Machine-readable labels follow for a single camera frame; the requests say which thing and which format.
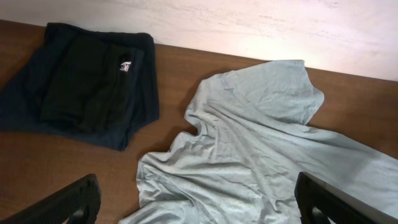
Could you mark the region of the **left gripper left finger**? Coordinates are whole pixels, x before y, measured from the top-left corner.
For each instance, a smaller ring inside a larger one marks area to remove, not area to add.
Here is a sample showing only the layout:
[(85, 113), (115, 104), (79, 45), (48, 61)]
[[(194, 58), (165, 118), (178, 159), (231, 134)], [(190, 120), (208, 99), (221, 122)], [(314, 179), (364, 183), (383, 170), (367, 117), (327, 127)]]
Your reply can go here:
[(95, 174), (88, 174), (1, 224), (95, 224), (101, 206), (101, 189)]

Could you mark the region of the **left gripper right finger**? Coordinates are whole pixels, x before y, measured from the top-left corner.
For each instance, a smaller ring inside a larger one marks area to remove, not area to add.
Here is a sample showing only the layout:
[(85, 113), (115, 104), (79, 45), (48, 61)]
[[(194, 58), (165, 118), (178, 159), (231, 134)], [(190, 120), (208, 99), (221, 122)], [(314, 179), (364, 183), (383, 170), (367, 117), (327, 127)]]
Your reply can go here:
[(294, 191), (302, 224), (397, 224), (397, 219), (344, 193), (308, 172)]

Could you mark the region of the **light blue t-shirt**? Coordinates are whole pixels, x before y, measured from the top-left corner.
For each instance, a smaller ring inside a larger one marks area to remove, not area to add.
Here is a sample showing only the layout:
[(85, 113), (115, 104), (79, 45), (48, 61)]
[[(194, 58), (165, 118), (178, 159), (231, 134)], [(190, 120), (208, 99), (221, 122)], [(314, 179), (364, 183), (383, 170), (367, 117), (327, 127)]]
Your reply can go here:
[(397, 216), (397, 160), (308, 125), (321, 107), (301, 60), (213, 75), (185, 111), (167, 152), (139, 161), (138, 211), (124, 223), (298, 223), (300, 172)]

